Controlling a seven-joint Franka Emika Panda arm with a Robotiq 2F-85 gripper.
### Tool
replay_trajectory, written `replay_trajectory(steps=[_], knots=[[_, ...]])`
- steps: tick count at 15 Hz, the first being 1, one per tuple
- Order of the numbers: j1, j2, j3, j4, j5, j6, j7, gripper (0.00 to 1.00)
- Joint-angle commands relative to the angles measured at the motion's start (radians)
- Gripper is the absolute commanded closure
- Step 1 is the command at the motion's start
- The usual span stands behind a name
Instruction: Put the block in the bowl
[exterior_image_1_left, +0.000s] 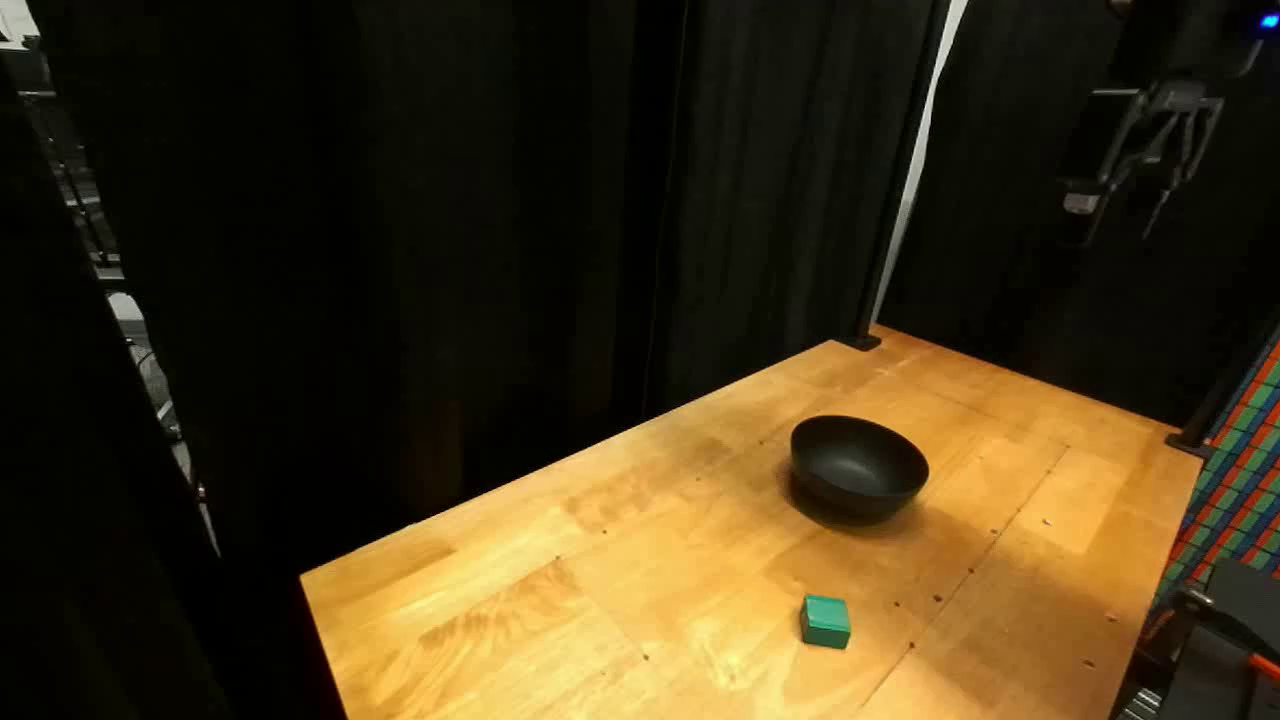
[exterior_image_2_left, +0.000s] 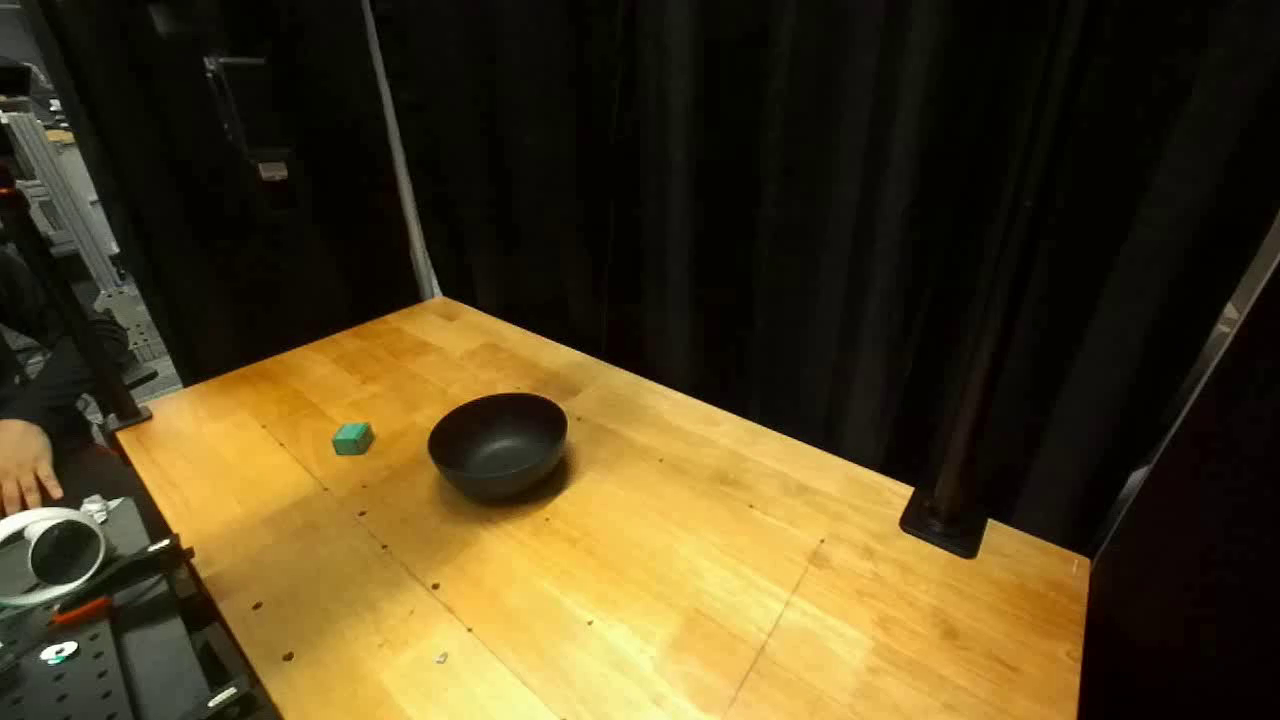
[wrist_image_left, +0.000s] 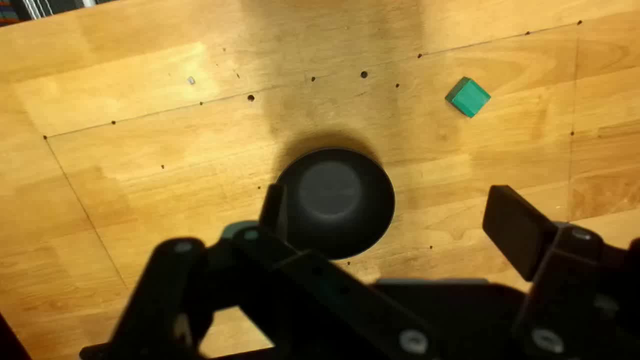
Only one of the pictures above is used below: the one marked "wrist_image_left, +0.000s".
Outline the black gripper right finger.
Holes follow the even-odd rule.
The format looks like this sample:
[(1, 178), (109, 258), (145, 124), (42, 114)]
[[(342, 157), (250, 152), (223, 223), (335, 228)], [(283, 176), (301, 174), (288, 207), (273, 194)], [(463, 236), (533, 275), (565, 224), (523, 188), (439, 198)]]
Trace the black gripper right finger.
[(640, 243), (543, 216), (513, 188), (488, 190), (481, 230), (530, 284), (512, 325), (523, 360), (640, 360)]

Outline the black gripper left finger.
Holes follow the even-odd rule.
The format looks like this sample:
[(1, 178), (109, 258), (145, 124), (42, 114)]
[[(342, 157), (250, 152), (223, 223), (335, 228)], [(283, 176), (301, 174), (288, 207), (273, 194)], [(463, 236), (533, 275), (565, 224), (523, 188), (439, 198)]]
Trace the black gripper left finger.
[[(282, 201), (272, 187), (266, 216), (230, 224), (211, 246), (160, 243), (112, 336), (80, 360), (439, 360), (439, 336), (416, 310), (275, 236)], [(206, 357), (199, 345), (225, 309), (269, 346)]]

